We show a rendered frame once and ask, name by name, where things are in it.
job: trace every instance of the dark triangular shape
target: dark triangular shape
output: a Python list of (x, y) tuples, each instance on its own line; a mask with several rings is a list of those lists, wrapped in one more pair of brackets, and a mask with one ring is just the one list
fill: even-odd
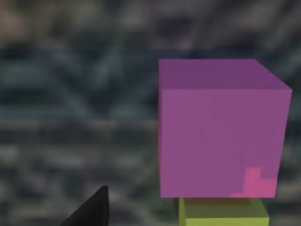
[(79, 207), (61, 226), (108, 226), (109, 189), (101, 187), (81, 207)]

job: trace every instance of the purple block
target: purple block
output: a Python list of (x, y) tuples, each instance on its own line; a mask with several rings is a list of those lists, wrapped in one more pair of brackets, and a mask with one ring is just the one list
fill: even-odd
[(274, 197), (291, 93), (256, 60), (160, 60), (161, 197)]

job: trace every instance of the top face of yellow block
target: top face of yellow block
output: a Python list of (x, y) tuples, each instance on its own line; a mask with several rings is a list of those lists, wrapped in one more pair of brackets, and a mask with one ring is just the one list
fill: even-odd
[(189, 218), (269, 218), (260, 199), (180, 199)]

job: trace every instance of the yellow-green block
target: yellow-green block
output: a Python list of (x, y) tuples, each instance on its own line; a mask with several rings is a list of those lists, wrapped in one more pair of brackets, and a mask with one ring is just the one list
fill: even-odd
[(269, 226), (261, 199), (179, 198), (179, 226)]

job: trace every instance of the blurred background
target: blurred background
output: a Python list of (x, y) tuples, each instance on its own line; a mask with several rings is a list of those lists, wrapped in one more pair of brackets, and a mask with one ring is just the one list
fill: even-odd
[(250, 57), (293, 89), (264, 201), (272, 226), (297, 226), (301, 1), (0, 0), (0, 225), (58, 226), (102, 185), (111, 226), (177, 225), (159, 197), (158, 59)]

